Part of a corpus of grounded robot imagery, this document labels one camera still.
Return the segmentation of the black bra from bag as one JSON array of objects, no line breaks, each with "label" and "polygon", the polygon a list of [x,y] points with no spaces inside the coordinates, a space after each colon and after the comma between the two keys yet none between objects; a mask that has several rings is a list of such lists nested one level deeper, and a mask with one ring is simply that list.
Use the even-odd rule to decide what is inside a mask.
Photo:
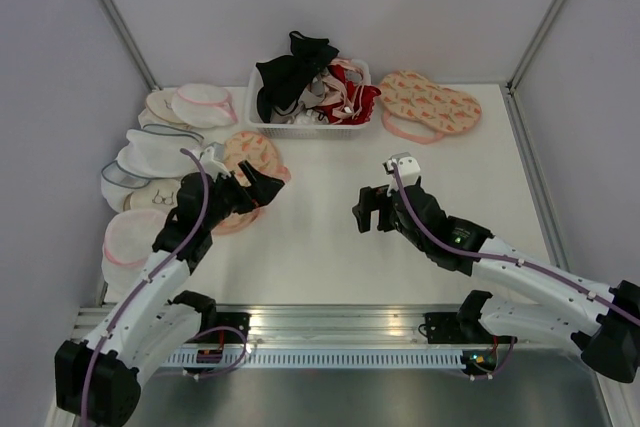
[{"label": "black bra from bag", "polygon": [[306,87],[339,54],[328,38],[291,31],[289,39],[289,54],[256,64],[262,79],[257,113],[265,123],[271,123],[275,114],[284,117],[293,112]]}]

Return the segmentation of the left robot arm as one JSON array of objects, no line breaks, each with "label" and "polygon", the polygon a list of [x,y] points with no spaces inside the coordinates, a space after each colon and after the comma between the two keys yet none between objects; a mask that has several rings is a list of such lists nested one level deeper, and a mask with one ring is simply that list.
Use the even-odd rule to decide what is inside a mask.
[{"label": "left robot arm", "polygon": [[217,162],[196,168],[182,179],[176,205],[125,297],[54,356],[56,405],[85,424],[126,424],[143,387],[175,350],[216,336],[215,300],[181,287],[211,248],[215,227],[269,205],[285,185],[247,161],[239,164],[245,184]]}]

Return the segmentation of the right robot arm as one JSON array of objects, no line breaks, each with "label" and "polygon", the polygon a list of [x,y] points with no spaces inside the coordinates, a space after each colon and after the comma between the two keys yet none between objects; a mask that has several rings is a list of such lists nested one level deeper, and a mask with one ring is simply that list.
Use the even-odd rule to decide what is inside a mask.
[{"label": "right robot arm", "polygon": [[360,232],[400,233],[438,267],[498,283],[532,300],[530,306],[471,292],[456,318],[459,335],[478,342],[487,335],[554,343],[580,356],[595,372],[631,383],[639,369],[639,287],[590,281],[539,265],[489,229],[449,216],[419,184],[403,189],[363,187],[352,209]]}]

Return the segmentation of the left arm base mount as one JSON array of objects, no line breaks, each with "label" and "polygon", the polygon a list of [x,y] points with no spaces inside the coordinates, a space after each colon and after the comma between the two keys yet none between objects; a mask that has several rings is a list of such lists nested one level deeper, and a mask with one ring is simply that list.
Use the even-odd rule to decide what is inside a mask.
[{"label": "left arm base mount", "polygon": [[[244,336],[247,336],[250,330],[250,319],[251,315],[248,312],[221,312],[217,314],[216,319],[212,323],[203,326],[201,331],[204,332],[214,327],[231,327],[241,332]],[[243,343],[237,333],[228,330],[210,332],[200,337],[197,342],[218,345],[240,345]]]}]

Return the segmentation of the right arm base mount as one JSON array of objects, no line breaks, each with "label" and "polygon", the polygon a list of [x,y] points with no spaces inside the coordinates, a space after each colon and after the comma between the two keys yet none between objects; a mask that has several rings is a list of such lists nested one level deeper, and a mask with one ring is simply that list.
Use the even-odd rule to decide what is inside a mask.
[{"label": "right arm base mount", "polygon": [[508,345],[510,336],[494,336],[480,323],[479,315],[462,316],[456,312],[427,312],[417,326],[418,333],[430,345]]}]

